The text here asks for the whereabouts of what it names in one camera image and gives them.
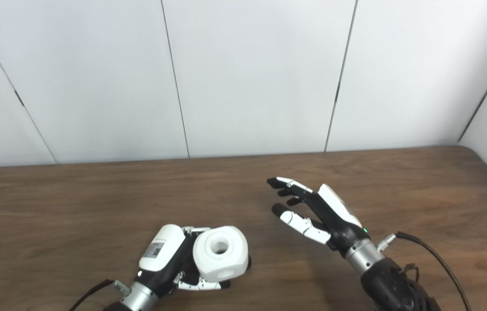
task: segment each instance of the cable connector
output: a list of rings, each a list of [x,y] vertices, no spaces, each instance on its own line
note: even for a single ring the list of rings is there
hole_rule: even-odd
[[[397,236],[395,234],[388,235],[385,239],[381,240],[380,243],[378,243],[378,246],[376,246],[376,248],[380,252],[383,252],[384,250],[386,250],[386,248],[389,246],[389,244],[391,244],[391,242],[393,242],[393,240],[395,240],[395,238],[397,238]]]
[[[113,282],[113,287],[117,288],[118,291],[120,291],[123,295],[125,296],[128,296],[130,294],[130,292],[132,291],[130,289],[130,287],[124,285],[121,281],[119,280],[115,280],[115,282]]]

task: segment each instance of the prosthetic hand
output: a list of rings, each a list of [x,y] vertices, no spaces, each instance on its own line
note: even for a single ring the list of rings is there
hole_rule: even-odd
[[[272,212],[307,238],[340,252],[360,274],[362,288],[378,311],[440,311],[435,299],[417,281],[409,279],[406,270],[382,254],[395,235],[374,246],[368,231],[328,185],[323,184],[314,192],[283,177],[270,178],[267,183],[281,189],[280,197],[293,196],[287,202],[289,206],[305,203],[310,207],[320,222],[302,217],[280,203],[272,207]]]
[[[210,228],[165,225],[139,260],[139,270],[129,288],[119,281],[115,286],[125,296],[104,311],[149,311],[158,299],[175,289],[203,291],[230,287],[230,281],[208,282],[196,267],[193,247],[198,236]]]

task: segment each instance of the label sticker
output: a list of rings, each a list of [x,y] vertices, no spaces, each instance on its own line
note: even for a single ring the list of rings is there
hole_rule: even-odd
[[[163,245],[165,245],[165,243],[149,244],[149,246],[147,247],[147,250],[145,250],[145,253],[143,254],[143,257],[145,257],[145,258],[157,258],[157,255],[159,255],[159,252],[161,252],[161,248],[163,248]]]

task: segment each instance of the wooden table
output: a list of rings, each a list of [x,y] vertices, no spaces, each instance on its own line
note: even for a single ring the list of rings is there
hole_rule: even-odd
[[[474,310],[487,310],[487,167],[463,147],[0,168],[0,311],[66,311],[105,278],[126,283],[164,224],[235,225],[253,267],[226,291],[176,291],[157,311],[371,311],[336,252],[271,214],[268,177],[333,189],[374,242],[401,230],[451,266]],[[306,206],[295,207],[311,215]],[[442,309],[462,310],[451,280],[423,248],[386,255],[421,268]],[[111,288],[80,311],[119,299]]]

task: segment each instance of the black cable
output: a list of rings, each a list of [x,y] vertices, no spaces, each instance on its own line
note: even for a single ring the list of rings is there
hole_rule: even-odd
[[[80,297],[80,299],[78,299],[76,301],[76,303],[74,303],[74,305],[71,307],[71,309],[69,309],[69,311],[73,311],[74,309],[76,309],[76,307],[78,307],[78,305],[80,305],[84,301],[84,299],[88,298],[88,296],[92,295],[93,293],[99,291],[100,289],[102,289],[104,287],[107,287],[107,286],[113,284],[113,282],[115,282],[115,281],[111,280],[111,279],[104,279],[98,285],[90,288],[90,290],[87,293],[85,293],[82,297]]]
[[[468,302],[468,298],[466,298],[466,293],[462,289],[462,286],[460,286],[459,280],[456,278],[454,273],[452,273],[451,268],[449,268],[449,266],[447,266],[447,264],[445,263],[443,258],[441,258],[441,256],[439,256],[439,254],[433,248],[431,248],[428,244],[423,242],[421,239],[419,239],[413,235],[406,234],[404,232],[397,232],[395,234],[395,236],[397,236],[398,238],[402,238],[404,240],[409,240],[411,242],[415,242],[416,244],[420,244],[425,249],[427,249],[428,252],[431,252],[431,254],[437,259],[437,261],[439,261],[439,263],[443,266],[443,269],[445,269],[447,274],[451,277],[453,283],[456,286],[456,289],[459,290],[460,297],[462,298],[462,302],[464,303],[466,310],[472,311],[472,308],[470,307],[470,303]]]

